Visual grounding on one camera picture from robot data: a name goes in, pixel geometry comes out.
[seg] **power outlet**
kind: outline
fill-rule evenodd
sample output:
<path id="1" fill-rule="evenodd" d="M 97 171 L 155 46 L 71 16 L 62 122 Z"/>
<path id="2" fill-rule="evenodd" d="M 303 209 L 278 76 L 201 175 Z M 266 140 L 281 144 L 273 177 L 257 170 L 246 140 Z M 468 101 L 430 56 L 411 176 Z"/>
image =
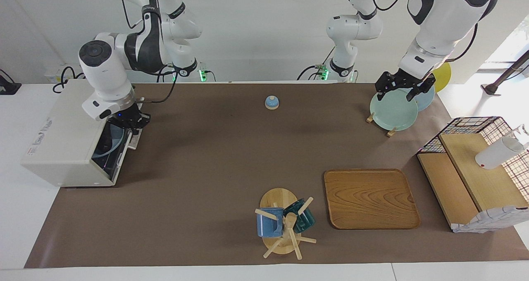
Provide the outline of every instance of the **power outlet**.
<path id="1" fill-rule="evenodd" d="M 75 75 L 79 75 L 81 72 L 83 72 L 79 64 L 61 64 L 61 65 L 48 67 L 44 75 L 46 76 L 46 78 L 48 79 L 50 83 L 60 83 L 62 71 L 64 70 L 64 68 L 68 66 L 74 69 Z M 73 79 L 73 78 L 74 78 L 74 74 L 72 73 L 71 70 L 67 70 L 64 73 L 64 80 Z"/>

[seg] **wooden shelf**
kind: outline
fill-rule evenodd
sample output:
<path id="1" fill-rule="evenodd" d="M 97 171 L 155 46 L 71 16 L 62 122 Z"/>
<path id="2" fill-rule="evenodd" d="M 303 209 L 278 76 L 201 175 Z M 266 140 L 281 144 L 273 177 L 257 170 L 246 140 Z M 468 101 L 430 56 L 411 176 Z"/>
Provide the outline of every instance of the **wooden shelf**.
<path id="1" fill-rule="evenodd" d="M 478 214 L 478 208 L 474 205 L 448 154 L 425 153 L 417 157 L 421 161 L 448 224 L 468 224 Z"/>
<path id="2" fill-rule="evenodd" d="M 440 140 L 479 211 L 514 205 L 527 207 L 503 167 L 481 168 L 475 161 L 487 142 L 480 134 L 442 134 Z"/>

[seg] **clear plastic bottle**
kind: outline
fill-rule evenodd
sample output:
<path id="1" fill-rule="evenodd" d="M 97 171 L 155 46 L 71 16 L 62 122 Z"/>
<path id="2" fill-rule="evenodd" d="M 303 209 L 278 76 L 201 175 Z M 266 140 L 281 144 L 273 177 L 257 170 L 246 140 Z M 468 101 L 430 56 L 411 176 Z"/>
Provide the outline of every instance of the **clear plastic bottle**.
<path id="1" fill-rule="evenodd" d="M 529 148 L 529 133 L 526 125 L 522 124 L 476 155 L 476 162 L 482 168 L 494 169 L 527 148 Z"/>

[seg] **dark green mug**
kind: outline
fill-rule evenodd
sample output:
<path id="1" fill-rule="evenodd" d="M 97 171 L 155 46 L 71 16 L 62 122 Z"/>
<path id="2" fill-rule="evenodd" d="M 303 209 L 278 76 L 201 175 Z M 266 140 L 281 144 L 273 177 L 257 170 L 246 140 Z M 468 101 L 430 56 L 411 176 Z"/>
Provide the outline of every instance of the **dark green mug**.
<path id="1" fill-rule="evenodd" d="M 302 198 L 298 200 L 297 202 L 291 204 L 290 206 L 285 208 L 285 211 L 283 211 L 283 216 L 286 217 L 288 213 L 294 213 L 297 216 L 296 225 L 294 225 L 293 230 L 295 233 L 302 233 L 312 227 L 314 223 L 316 223 L 314 216 L 312 216 L 312 213 L 308 208 L 305 209 L 305 211 L 298 215 L 298 211 L 301 209 L 301 207 L 305 204 L 305 200 Z"/>

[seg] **mug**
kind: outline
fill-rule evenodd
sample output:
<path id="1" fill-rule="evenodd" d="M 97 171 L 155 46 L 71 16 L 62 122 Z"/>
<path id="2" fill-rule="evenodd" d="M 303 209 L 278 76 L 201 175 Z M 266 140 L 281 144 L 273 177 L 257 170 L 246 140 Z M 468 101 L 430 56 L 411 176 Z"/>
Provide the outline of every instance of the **mug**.
<path id="1" fill-rule="evenodd" d="M 257 214 L 257 235 L 261 238 L 279 238 L 283 235 L 283 208 L 263 207 L 265 211 L 277 217 L 277 221 Z"/>
<path id="2" fill-rule="evenodd" d="M 305 200 L 302 198 L 297 202 L 294 202 L 290 206 L 285 208 L 283 211 L 283 216 L 286 216 L 288 213 L 295 213 L 297 216 L 296 225 L 294 225 L 293 230 L 295 233 L 302 233 L 312 227 L 316 223 L 314 216 L 308 208 L 301 214 L 298 215 L 299 209 L 305 204 Z"/>

